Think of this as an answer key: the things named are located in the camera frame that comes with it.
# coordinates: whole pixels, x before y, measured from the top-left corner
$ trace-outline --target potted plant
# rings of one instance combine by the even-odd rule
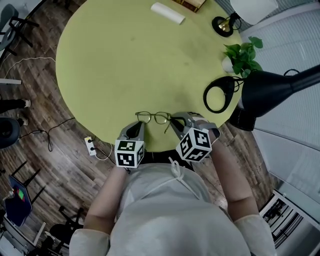
[[[262,40],[254,36],[249,36],[249,40],[250,42],[241,45],[225,45],[226,57],[222,61],[222,67],[226,72],[234,72],[246,78],[253,70],[262,70],[259,63],[254,61],[255,47],[261,49],[264,46]]]

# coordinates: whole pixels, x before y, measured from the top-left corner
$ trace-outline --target white pot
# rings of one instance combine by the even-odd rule
[[[231,59],[229,59],[229,57],[225,57],[222,61],[223,70],[228,73],[233,73],[234,70],[232,69],[232,66]]]

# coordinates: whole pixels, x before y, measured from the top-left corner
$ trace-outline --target eyeglasses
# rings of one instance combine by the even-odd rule
[[[157,112],[155,114],[151,114],[147,111],[142,111],[142,112],[137,112],[135,115],[138,118],[138,121],[144,122],[144,123],[149,123],[151,120],[151,117],[154,117],[154,120],[156,121],[157,124],[159,125],[164,125],[168,121],[170,121],[171,115],[166,112]]]

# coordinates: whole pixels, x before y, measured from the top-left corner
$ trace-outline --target yellow-green tabletop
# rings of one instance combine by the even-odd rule
[[[150,10],[160,2],[185,16],[182,24]],[[226,13],[207,0],[197,13],[172,0],[87,0],[71,17],[59,40],[56,76],[62,97],[78,122],[105,142],[115,143],[122,128],[137,121],[135,112],[191,111],[221,126],[235,109],[241,90],[227,110],[209,112],[203,93],[226,76],[225,45],[241,42],[237,32],[219,36],[211,21]],[[209,105],[221,109],[218,88]],[[179,139],[154,119],[146,125],[150,152],[174,149]]]

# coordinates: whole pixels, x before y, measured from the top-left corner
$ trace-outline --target glasses lens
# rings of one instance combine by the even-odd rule
[[[154,115],[155,121],[159,124],[159,125],[163,125],[165,124],[169,117],[168,114],[165,112],[158,112]]]
[[[136,114],[138,117],[138,121],[140,122],[144,122],[144,123],[149,123],[150,119],[151,119],[151,115],[149,112],[140,112]]]

